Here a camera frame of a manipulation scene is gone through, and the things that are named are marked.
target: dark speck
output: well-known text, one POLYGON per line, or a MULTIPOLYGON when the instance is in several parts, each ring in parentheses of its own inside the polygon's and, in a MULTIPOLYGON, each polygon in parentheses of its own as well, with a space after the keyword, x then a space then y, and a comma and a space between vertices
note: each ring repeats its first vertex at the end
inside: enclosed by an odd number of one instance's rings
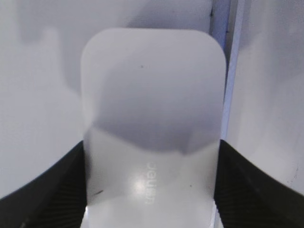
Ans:
POLYGON ((100 193, 102 193, 103 192, 103 190, 100 190, 100 191, 98 191, 97 193, 95 193, 94 195, 98 195, 98 194, 100 194, 100 193))

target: black rubber edge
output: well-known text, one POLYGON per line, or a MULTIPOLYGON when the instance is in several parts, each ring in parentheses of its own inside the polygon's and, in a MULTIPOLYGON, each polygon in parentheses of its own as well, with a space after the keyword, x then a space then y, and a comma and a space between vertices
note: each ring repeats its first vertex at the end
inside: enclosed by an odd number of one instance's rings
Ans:
POLYGON ((224 228, 304 228, 304 197, 221 140, 214 199, 224 228))
POLYGON ((83 142, 0 200, 0 228, 79 228, 86 207, 83 142))

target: white surface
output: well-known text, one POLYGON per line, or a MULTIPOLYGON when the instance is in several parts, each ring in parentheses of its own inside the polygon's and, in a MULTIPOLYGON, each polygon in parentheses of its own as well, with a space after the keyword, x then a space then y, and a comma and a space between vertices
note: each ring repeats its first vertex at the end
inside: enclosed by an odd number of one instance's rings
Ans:
POLYGON ((191 30, 111 29, 89 41, 81 67, 90 228, 209 228, 218 43, 191 30))
POLYGON ((0 1, 0 198, 83 139, 80 57, 105 28, 209 30, 211 0, 0 1))
POLYGON ((227 141, 304 194, 304 1, 245 1, 227 141))

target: white plastic tab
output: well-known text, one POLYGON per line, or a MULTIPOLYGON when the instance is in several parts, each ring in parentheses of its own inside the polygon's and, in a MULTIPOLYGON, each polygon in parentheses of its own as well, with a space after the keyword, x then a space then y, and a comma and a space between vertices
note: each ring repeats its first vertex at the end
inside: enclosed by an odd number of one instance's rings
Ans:
POLYGON ((226 72, 216 41, 110 29, 81 71, 90 228, 208 228, 226 72))

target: white wall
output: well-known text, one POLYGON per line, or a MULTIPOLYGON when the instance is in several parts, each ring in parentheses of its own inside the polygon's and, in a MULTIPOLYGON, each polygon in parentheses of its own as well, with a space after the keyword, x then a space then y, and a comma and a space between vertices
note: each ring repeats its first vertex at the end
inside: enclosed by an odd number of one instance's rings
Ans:
POLYGON ((110 27, 208 32, 212 0, 2 0, 0 198, 83 138, 80 57, 110 27))
POLYGON ((227 141, 304 194, 304 1, 246 0, 227 141))

